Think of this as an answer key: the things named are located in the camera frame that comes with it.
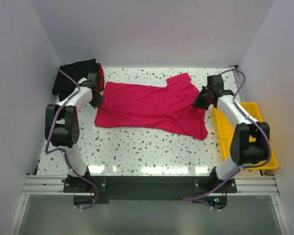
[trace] red folded cloth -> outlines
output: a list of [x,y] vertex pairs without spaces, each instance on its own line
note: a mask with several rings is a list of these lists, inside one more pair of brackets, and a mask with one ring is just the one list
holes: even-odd
[[95,126],[162,129],[203,140],[205,110],[192,106],[198,95],[187,73],[168,78],[166,87],[107,82]]

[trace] wrinkled fabric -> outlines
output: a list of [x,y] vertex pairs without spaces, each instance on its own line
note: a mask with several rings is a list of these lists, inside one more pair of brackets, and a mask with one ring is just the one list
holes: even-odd
[[95,126],[162,129],[203,140],[205,110],[192,106],[198,95],[187,73],[168,78],[166,87],[107,82]]

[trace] cable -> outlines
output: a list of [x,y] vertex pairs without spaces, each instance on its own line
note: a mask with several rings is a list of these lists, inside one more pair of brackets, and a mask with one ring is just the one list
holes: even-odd
[[[69,78],[71,81],[74,81],[71,77],[69,77],[69,76],[68,76],[67,74],[65,74],[63,71],[61,71],[60,69],[58,69],[58,70],[59,70],[59,72],[61,72],[63,75],[65,75],[67,78]],[[77,84],[77,87],[78,87],[78,91],[76,91],[76,92],[74,92],[72,95],[70,95],[70,96],[68,97],[68,99],[67,99],[67,100],[66,100],[66,101],[60,106],[60,108],[56,111],[56,113],[55,113],[55,115],[54,115],[54,119],[53,119],[53,122],[52,122],[52,125],[51,125],[51,128],[50,128],[50,132],[49,132],[49,135],[48,135],[48,138],[47,138],[47,144],[46,144],[46,147],[45,147],[45,153],[49,154],[49,153],[53,153],[53,152],[55,152],[55,151],[63,152],[65,162],[66,162],[66,164],[68,165],[68,167],[71,169],[71,171],[72,171],[75,175],[77,175],[81,180],[87,182],[87,183],[90,184],[92,187],[94,187],[94,189],[96,190],[96,198],[95,198],[95,200],[93,201],[93,203],[90,204],[90,205],[87,205],[87,206],[85,206],[85,207],[83,207],[83,206],[77,207],[77,208],[79,208],[79,209],[81,209],[81,210],[84,210],[84,209],[88,209],[88,208],[92,207],[92,206],[97,202],[97,200],[98,200],[98,194],[99,194],[99,190],[98,190],[97,186],[96,186],[94,183],[92,183],[91,181],[85,179],[81,174],[79,174],[79,173],[78,173],[78,172],[72,167],[71,163],[69,162],[68,155],[67,155],[67,152],[65,151],[65,149],[63,149],[63,148],[55,148],[55,149],[49,150],[49,145],[50,145],[50,142],[51,142],[51,137],[52,137],[52,134],[53,134],[53,131],[54,131],[54,128],[55,128],[55,125],[56,125],[56,121],[57,121],[57,119],[58,119],[58,116],[59,116],[61,110],[66,106],[66,104],[67,104],[67,103],[68,103],[68,102],[69,102],[69,101],[70,101],[75,95],[78,94],[79,89],[80,89],[78,84]]]
[[[235,92],[234,96],[233,96],[233,104],[234,106],[238,109],[238,111],[248,120],[250,121],[253,125],[255,125],[257,127],[257,129],[260,131],[260,133],[263,135],[264,139],[266,140],[266,143],[268,145],[268,157],[267,157],[267,160],[262,163],[262,164],[259,164],[259,165],[252,165],[252,166],[244,166],[242,167],[242,169],[247,169],[247,168],[256,168],[256,167],[261,167],[261,166],[264,166],[266,165],[270,159],[271,159],[271,146],[270,146],[270,142],[269,142],[269,139],[267,137],[267,135],[265,134],[265,132],[263,131],[263,129],[261,129],[261,127],[254,121],[252,120],[251,118],[247,117],[247,115],[244,113],[244,111],[239,107],[239,105],[237,104],[235,98],[236,96],[238,95],[238,93],[240,92],[240,90],[242,89],[245,81],[246,81],[246,76],[245,74],[240,71],[240,70],[237,70],[237,69],[232,69],[232,70],[226,70],[224,72],[221,72],[219,73],[218,75],[222,75],[226,72],[230,72],[230,71],[235,71],[235,72],[239,72],[242,76],[243,76],[243,82],[242,84],[239,86],[239,88],[237,89],[237,91]],[[215,187],[213,190],[211,190],[210,192],[208,193],[205,193],[204,195],[201,195],[201,196],[198,196],[198,197],[183,197],[183,200],[185,201],[193,201],[193,200],[197,200],[198,199],[201,199],[203,197],[206,197],[208,196],[209,194],[217,191],[218,189],[220,189],[224,184],[226,184],[230,179],[232,179],[236,174],[238,174],[239,172],[241,171],[241,169],[237,169],[235,172],[233,172],[228,178],[226,178],[221,184],[219,184],[217,187]]]

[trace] white wall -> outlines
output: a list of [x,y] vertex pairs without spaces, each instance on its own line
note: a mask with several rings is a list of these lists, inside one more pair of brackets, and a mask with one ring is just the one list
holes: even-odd
[[0,0],[0,235],[38,160],[59,59],[28,0]]
[[31,0],[63,63],[236,65],[274,0]]
[[294,0],[276,0],[239,68],[244,95],[270,125],[280,168],[275,176],[294,234]]

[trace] red cloth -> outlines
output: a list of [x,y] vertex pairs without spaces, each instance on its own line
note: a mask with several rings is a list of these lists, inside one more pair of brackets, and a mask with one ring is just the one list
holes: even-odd
[[199,90],[187,73],[167,79],[166,87],[107,82],[98,127],[147,127],[203,140],[205,110],[192,106]]

